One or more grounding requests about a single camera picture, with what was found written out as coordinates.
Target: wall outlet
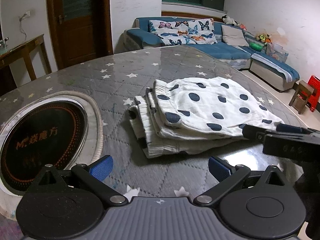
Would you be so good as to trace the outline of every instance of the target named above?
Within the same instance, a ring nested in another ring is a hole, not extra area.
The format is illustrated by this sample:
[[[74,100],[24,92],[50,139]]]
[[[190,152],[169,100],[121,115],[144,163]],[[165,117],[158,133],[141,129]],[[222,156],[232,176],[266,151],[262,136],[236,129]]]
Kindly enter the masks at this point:
[[[19,21],[22,21],[28,17],[30,17],[30,11],[26,11],[23,15],[19,16]]]

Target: white wall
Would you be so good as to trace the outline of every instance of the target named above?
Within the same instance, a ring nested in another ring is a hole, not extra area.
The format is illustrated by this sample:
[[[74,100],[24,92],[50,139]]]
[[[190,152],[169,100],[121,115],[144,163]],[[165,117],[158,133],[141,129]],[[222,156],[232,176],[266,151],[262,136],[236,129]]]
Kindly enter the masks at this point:
[[[3,38],[9,37],[7,44],[14,47],[24,42],[25,36],[20,33],[18,20],[19,15],[30,11],[31,16],[22,21],[22,27],[27,33],[27,40],[44,34],[44,43],[52,71],[57,71],[57,64],[54,58],[49,25],[47,17],[46,0],[0,0],[0,19]],[[36,48],[30,54],[33,68],[37,78],[45,75],[44,60],[40,48]],[[27,69],[23,59],[19,59],[10,65],[13,78],[17,86],[30,82]]]
[[[303,80],[320,78],[320,0],[226,0],[225,8],[251,33],[271,34]]]
[[[209,15],[211,17],[221,18],[226,15],[225,12],[221,12],[214,9],[209,9],[201,6],[193,6],[188,4],[174,4],[174,3],[163,3],[161,6],[162,11],[169,12],[185,12],[185,13],[195,13],[202,15]]]
[[[114,53],[125,51],[122,33],[132,28],[137,17],[161,16],[161,0],[110,0]]]

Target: metal screw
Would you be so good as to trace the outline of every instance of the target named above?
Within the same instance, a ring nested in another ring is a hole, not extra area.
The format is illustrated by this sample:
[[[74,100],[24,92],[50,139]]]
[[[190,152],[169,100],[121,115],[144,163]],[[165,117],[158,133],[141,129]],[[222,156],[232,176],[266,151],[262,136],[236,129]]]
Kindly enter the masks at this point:
[[[201,195],[199,197],[197,197],[197,201],[199,201],[200,203],[210,203],[212,201],[212,197],[207,196],[207,195]]]
[[[113,202],[113,203],[120,204],[120,203],[123,203],[125,201],[125,197],[124,196],[120,196],[120,195],[115,195],[115,196],[112,196],[110,198],[110,201]]]

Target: small wooden stool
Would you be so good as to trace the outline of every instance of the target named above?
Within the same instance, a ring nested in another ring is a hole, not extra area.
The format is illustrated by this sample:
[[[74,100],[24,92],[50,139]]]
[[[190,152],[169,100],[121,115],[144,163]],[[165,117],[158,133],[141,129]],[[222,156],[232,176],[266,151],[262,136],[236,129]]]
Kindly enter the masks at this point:
[[[294,108],[298,111],[298,114],[301,114],[303,108],[308,103],[310,96],[313,94],[313,91],[313,87],[301,80],[289,103],[289,106],[292,106],[293,102],[297,100],[296,106],[294,106]]]

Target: red plastic stool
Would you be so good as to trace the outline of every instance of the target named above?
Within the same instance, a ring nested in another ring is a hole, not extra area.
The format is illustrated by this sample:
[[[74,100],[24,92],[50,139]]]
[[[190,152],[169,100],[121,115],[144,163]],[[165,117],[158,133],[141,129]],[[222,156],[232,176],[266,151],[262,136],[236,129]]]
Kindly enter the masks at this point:
[[[311,104],[310,111],[313,112],[316,109],[320,97],[320,79],[312,75],[308,81],[308,85],[315,89],[308,100],[308,104]]]

